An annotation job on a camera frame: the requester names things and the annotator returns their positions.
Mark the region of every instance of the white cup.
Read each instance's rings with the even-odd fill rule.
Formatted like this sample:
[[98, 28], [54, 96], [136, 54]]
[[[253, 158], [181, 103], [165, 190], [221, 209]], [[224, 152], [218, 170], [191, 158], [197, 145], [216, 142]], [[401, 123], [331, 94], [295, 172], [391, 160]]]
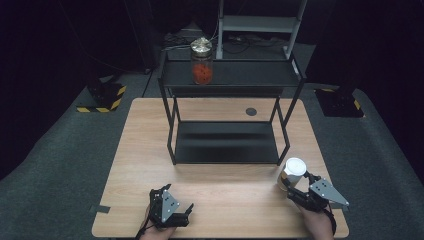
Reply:
[[278, 175], [278, 186], [287, 191], [287, 187], [283, 184], [284, 179], [290, 181], [290, 186], [295, 187], [306, 172], [306, 164], [300, 158], [289, 158], [283, 166], [280, 175]]

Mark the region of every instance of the dark background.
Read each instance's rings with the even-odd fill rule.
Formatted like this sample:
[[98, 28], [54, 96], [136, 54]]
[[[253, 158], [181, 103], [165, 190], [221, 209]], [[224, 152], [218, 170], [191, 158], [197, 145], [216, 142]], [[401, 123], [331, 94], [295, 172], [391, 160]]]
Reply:
[[[177, 31], [191, 20], [193, 9], [214, 13], [218, 1], [204, 1], [206, 8], [198, 5], [202, 1], [194, 2], [152, 2], [152, 26], [162, 33]], [[295, 15], [298, 1], [284, 2], [231, 0], [225, 7], [230, 14]], [[25, 159], [90, 76], [143, 68], [122, 0], [61, 4], [78, 38], [57, 0], [0, 1], [1, 178]], [[196, 20], [205, 32], [214, 29], [216, 14], [200, 16]], [[421, 181], [423, 25], [420, 0], [309, 0], [297, 38], [317, 45], [307, 70], [309, 82], [343, 85], [352, 76], [360, 78], [357, 87], [372, 100]]]

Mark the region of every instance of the wooden table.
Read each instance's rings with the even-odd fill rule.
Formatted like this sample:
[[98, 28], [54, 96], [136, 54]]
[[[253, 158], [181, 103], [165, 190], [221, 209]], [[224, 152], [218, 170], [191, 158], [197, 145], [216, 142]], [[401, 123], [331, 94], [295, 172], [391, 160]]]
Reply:
[[[182, 117], [193, 120], [268, 120], [274, 99], [180, 99]], [[282, 99], [288, 106], [291, 100]], [[248, 116], [247, 108], [257, 110]], [[284, 147], [279, 122], [274, 134], [278, 150]], [[171, 183], [171, 194], [184, 212], [194, 203], [190, 224], [178, 228], [175, 238], [300, 238], [307, 236], [299, 210], [276, 184], [281, 166], [272, 164], [172, 165], [166, 142], [169, 125], [159, 98], [135, 99], [125, 124], [103, 193], [92, 233], [96, 237], [134, 237], [151, 189]], [[291, 148], [287, 158], [303, 159], [308, 170], [328, 175], [303, 103], [299, 101], [288, 123]], [[297, 188], [306, 191], [302, 179]], [[349, 234], [343, 212], [334, 210], [335, 237]]]

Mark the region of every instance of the robotic arm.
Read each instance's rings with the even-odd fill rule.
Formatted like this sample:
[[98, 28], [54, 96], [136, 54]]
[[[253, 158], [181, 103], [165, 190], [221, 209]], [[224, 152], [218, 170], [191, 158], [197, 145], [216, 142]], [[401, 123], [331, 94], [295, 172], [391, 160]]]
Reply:
[[333, 214], [326, 207], [330, 201], [346, 207], [349, 206], [349, 202], [325, 178], [314, 176], [308, 171], [303, 176], [309, 179], [308, 192], [302, 192], [292, 187], [291, 182], [285, 179], [283, 184], [287, 187], [287, 198], [306, 210], [324, 212], [330, 218], [334, 234], [337, 228], [336, 221]]
[[[161, 189], [150, 191], [150, 209], [149, 216], [147, 217], [144, 226], [138, 231], [135, 239], [145, 233], [147, 228], [156, 227], [157, 229], [169, 228], [169, 227], [187, 227], [189, 224], [188, 216], [190, 215], [194, 204], [184, 213], [175, 213], [175, 210], [180, 206], [180, 203], [169, 193], [171, 184], [168, 184]], [[147, 226], [150, 220], [153, 225]]]

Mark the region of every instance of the human hand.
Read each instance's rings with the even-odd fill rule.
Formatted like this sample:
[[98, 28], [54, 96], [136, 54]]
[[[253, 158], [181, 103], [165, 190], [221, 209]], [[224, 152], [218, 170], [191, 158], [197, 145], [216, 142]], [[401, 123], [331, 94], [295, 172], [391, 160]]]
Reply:
[[315, 240], [334, 240], [331, 221], [324, 212], [312, 212], [296, 204], [303, 215], [303, 222]]
[[154, 223], [148, 219], [150, 211], [150, 205], [147, 206], [144, 221], [141, 227], [146, 226], [146, 231], [141, 235], [139, 240], [168, 240], [177, 229], [176, 227], [170, 227], [165, 229], [157, 229]]

